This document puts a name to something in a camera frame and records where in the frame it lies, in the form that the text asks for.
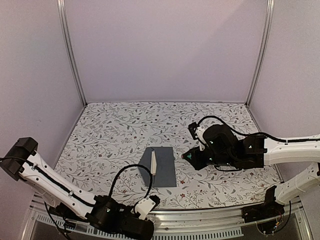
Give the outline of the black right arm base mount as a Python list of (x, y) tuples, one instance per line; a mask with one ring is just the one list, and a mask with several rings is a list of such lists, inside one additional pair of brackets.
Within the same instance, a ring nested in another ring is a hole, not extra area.
[(276, 186), (272, 186), (266, 191), (262, 203), (245, 206), (241, 209), (241, 217), (245, 223), (273, 218), (285, 213), (284, 205), (276, 202), (276, 188)]

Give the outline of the grey-blue envelope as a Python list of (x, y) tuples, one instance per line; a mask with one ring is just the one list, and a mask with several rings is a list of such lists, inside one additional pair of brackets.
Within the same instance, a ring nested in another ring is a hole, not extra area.
[(152, 176), (153, 188), (174, 188), (177, 186), (175, 157), (172, 147), (147, 147), (142, 154), (139, 165), (151, 168), (151, 151), (155, 150), (157, 168), (156, 175)]

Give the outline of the beige lined letter paper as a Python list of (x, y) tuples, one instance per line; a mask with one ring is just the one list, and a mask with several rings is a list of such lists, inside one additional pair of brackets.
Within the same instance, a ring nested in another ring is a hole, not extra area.
[(152, 176), (155, 176), (157, 173), (157, 158), (156, 158), (156, 152), (154, 149), (152, 149), (151, 151), (150, 172)]

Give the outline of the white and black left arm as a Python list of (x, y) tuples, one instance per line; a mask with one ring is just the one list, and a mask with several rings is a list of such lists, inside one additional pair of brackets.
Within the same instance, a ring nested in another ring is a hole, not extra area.
[(135, 206), (126, 206), (112, 194), (95, 195), (72, 184), (55, 172), (37, 152), (38, 142), (19, 138), (0, 159), (0, 167), (15, 181), (35, 189), (56, 214), (83, 221), (108, 234), (121, 234), (135, 240), (150, 240), (154, 223), (147, 215), (158, 204), (157, 196), (145, 197)]

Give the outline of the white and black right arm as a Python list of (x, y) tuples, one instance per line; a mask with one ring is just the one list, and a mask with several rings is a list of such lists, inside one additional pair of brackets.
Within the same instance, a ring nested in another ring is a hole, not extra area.
[(199, 145), (181, 157), (195, 170), (209, 165), (248, 170), (281, 163), (310, 163), (310, 166), (290, 180), (266, 191), (264, 203), (258, 208), (262, 218), (269, 218), (278, 210), (278, 205), (287, 204), (320, 183), (318, 135), (302, 139), (280, 139), (258, 132), (238, 139), (238, 133), (226, 124), (214, 124), (204, 128), (196, 122), (190, 124), (188, 130)]

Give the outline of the green glue stick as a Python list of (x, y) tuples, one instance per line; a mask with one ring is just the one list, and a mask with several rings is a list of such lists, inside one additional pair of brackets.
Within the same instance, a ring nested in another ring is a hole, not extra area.
[(183, 155), (181, 156), (181, 158), (184, 159), (184, 160), (189, 161), (189, 160), (192, 159), (192, 154), (191, 154), (191, 153), (188, 153), (188, 154), (185, 153), (185, 154), (183, 154)]

